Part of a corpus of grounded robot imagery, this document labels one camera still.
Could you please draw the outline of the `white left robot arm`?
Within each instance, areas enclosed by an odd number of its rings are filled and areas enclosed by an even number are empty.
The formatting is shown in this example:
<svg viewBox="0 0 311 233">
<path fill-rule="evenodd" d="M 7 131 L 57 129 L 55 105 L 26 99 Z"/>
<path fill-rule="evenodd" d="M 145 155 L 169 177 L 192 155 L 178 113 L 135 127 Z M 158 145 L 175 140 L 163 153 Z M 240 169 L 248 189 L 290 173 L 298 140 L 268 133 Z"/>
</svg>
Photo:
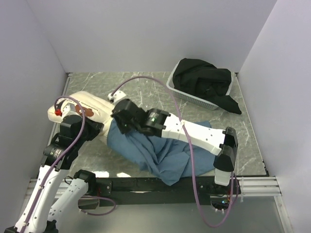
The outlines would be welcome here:
<svg viewBox="0 0 311 233">
<path fill-rule="evenodd" d="M 79 170 L 58 200 L 55 195 L 72 162 L 86 141 L 91 141 L 104 125 L 78 115 L 66 116 L 51 143 L 44 149 L 39 176 L 29 202 L 17 223 L 7 233 L 57 233 L 65 216 L 78 207 L 83 195 L 98 193 L 94 173 Z"/>
</svg>

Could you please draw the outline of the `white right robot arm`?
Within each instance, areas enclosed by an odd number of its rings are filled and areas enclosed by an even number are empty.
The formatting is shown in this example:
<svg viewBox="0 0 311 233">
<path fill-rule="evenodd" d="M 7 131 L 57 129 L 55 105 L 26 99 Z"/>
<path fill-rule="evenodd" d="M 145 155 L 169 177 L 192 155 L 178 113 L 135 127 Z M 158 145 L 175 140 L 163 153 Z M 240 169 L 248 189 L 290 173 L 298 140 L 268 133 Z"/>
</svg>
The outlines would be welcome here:
<svg viewBox="0 0 311 233">
<path fill-rule="evenodd" d="M 145 136 L 169 138 L 191 142 L 216 156 L 214 160 L 215 176 L 213 188 L 223 194 L 230 188 L 231 174 L 235 170 L 238 140 L 235 129 L 212 129 L 160 110 L 144 111 L 130 99 L 117 101 L 112 110 L 112 117 L 122 133 L 137 131 Z"/>
</svg>

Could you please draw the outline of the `cream pillow with bear print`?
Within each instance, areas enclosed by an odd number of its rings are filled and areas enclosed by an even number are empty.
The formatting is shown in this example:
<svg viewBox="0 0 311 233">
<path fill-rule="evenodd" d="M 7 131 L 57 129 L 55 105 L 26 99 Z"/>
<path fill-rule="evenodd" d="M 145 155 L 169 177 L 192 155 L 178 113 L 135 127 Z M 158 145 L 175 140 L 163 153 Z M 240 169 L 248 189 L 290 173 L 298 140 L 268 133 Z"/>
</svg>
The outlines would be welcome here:
<svg viewBox="0 0 311 233">
<path fill-rule="evenodd" d="M 77 104 L 71 99 L 62 99 L 61 102 L 74 103 L 76 112 L 79 115 L 82 115 L 82 111 L 84 111 L 85 116 L 88 119 L 93 120 L 95 122 L 103 123 L 104 127 L 102 131 L 99 133 L 99 137 L 101 138 L 102 141 L 105 141 L 108 136 L 110 125 L 112 122 L 111 114 L 114 105 L 86 91 L 76 92 L 70 95 L 70 97 L 77 100 L 79 104 Z M 54 106 L 48 109 L 48 119 L 52 122 L 61 123 L 63 117 L 56 116 L 54 113 L 55 109 L 56 108 Z"/>
</svg>

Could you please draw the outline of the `blue fabric pillowcase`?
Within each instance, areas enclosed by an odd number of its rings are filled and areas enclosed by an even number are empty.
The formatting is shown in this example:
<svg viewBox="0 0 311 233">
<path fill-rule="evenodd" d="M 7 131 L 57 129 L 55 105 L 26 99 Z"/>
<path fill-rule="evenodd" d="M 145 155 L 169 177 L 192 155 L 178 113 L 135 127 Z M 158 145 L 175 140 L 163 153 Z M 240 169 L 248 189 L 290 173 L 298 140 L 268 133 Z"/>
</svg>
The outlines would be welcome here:
<svg viewBox="0 0 311 233">
<path fill-rule="evenodd" d="M 190 147 L 175 139 L 145 136 L 137 131 L 122 134 L 115 120 L 107 133 L 107 145 L 127 160 L 173 185 L 181 178 L 192 176 Z"/>
</svg>

